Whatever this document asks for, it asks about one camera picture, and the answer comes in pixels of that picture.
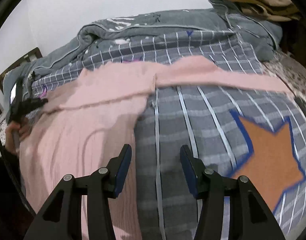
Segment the person's left hand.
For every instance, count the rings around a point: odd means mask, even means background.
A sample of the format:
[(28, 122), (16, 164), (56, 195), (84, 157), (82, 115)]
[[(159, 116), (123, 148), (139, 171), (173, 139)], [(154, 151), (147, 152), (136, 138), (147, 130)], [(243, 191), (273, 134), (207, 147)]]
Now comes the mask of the person's left hand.
[(5, 149), (13, 155), (18, 155), (20, 142), (30, 133), (31, 126), (26, 117), (23, 117), (20, 122), (11, 121), (5, 130)]

